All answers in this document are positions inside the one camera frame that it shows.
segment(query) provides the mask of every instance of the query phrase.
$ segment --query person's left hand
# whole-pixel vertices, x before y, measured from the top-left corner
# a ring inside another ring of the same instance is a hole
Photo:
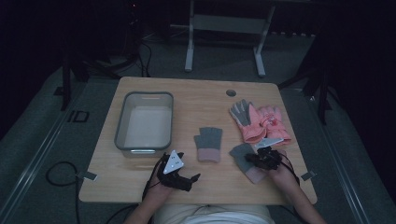
[[[171,195],[171,193],[174,190],[160,183],[160,180],[157,177],[157,172],[159,167],[160,166],[157,167],[153,177],[151,178],[149,189],[144,199],[144,202],[150,203],[152,206],[155,206],[156,208],[160,208],[166,202],[169,195]]]

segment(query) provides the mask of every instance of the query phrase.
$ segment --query person's right hand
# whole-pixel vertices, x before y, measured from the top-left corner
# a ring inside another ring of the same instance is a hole
[[[290,161],[286,159],[286,151],[279,149],[278,152],[284,156],[281,156],[282,162],[291,168]],[[268,175],[273,179],[274,183],[286,194],[292,193],[296,188],[299,188],[294,175],[291,171],[280,164],[276,170],[268,171]]]

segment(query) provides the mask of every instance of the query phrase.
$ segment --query white storage box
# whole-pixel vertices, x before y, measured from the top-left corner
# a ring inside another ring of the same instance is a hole
[[[173,95],[129,92],[124,99],[115,144],[125,157],[161,157],[172,141]]]

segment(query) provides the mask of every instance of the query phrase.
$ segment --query person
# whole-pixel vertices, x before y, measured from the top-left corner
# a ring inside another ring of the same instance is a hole
[[[279,150],[282,161],[291,167],[286,158],[286,152]],[[276,170],[268,171],[278,188],[290,199],[296,212],[307,223],[326,223],[321,214],[309,202],[305,193],[298,185],[294,175],[280,165]],[[151,217],[155,224],[195,224],[195,223],[275,223],[269,215],[265,205],[237,204],[237,205],[194,205],[194,204],[165,204],[173,189],[159,183],[156,175],[150,180],[152,186],[143,202],[129,215],[124,224],[147,224]]]

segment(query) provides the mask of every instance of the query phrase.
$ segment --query glove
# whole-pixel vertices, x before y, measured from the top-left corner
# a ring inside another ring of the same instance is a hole
[[[248,143],[244,143],[242,145],[234,147],[233,150],[230,151],[230,155],[233,156],[239,169],[245,174],[245,176],[247,176],[247,178],[253,184],[257,184],[265,178],[266,173],[264,172],[264,170],[256,167],[252,162],[245,159],[245,156],[247,154],[254,153],[254,149]]]
[[[258,143],[266,135],[262,116],[252,103],[245,99],[237,102],[230,108],[230,114],[238,124],[244,142]]]
[[[200,128],[200,135],[194,136],[197,146],[198,161],[220,162],[220,145],[222,129]]]
[[[259,108],[264,119],[264,126],[267,130],[267,138],[283,138],[284,140],[274,146],[285,145],[290,142],[290,135],[286,132],[282,123],[282,115],[277,106],[262,106]]]

